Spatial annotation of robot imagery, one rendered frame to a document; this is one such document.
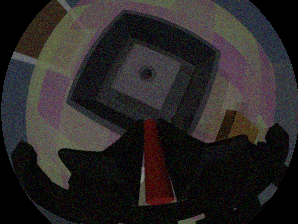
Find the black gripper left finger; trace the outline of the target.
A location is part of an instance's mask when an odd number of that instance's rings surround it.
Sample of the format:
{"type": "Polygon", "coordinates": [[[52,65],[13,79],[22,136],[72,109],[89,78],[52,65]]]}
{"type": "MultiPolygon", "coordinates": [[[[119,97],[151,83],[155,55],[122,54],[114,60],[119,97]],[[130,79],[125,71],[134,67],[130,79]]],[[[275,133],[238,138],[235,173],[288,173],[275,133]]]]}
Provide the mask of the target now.
{"type": "Polygon", "coordinates": [[[125,196],[138,205],[140,198],[142,152],[144,152],[144,119],[138,119],[124,136],[118,137],[104,151],[78,151],[63,148],[59,151],[69,172],[97,179],[117,181],[125,196]]]}

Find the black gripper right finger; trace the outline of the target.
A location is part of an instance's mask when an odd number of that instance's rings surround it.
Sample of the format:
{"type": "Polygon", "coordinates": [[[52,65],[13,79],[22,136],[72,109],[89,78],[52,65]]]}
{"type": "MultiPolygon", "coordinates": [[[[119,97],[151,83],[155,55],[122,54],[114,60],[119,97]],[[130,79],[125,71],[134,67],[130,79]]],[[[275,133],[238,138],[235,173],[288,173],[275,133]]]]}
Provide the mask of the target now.
{"type": "Polygon", "coordinates": [[[206,164],[233,155],[239,149],[243,151],[249,140],[247,135],[238,135],[214,143],[204,143],[174,127],[164,117],[158,117],[157,123],[166,167],[177,201],[188,200],[188,192],[206,164]]]}

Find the red peg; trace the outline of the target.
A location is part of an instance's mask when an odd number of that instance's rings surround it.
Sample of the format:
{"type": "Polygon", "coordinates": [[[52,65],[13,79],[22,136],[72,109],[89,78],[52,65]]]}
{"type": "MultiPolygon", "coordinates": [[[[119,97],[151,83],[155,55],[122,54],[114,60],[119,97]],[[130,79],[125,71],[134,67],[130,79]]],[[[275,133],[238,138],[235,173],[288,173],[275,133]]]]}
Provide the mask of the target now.
{"type": "Polygon", "coordinates": [[[172,183],[157,121],[144,121],[144,169],[146,204],[168,204],[174,200],[172,183]]]}

